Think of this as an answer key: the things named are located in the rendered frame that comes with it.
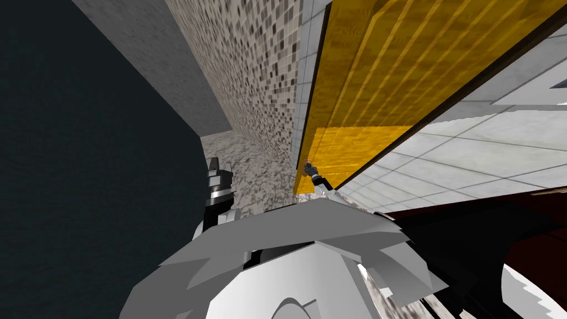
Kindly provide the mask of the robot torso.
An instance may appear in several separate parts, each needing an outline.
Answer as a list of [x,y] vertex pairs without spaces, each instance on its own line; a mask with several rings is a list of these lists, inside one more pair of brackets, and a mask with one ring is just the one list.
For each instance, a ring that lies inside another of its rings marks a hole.
[[119,319],[381,319],[360,266],[399,306],[446,288],[391,220],[321,198],[211,227]]

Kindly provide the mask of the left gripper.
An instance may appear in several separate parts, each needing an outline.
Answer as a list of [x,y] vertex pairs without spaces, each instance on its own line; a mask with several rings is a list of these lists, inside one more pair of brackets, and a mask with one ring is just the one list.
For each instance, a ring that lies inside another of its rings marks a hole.
[[230,163],[226,164],[226,170],[219,169],[218,157],[212,157],[209,163],[209,188],[211,192],[230,189],[232,185],[233,169]]

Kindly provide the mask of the yellow wooden door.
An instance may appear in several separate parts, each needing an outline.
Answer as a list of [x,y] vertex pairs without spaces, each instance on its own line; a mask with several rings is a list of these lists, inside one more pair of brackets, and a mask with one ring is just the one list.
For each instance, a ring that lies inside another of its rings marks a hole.
[[567,0],[333,0],[299,163],[345,185],[567,22]]

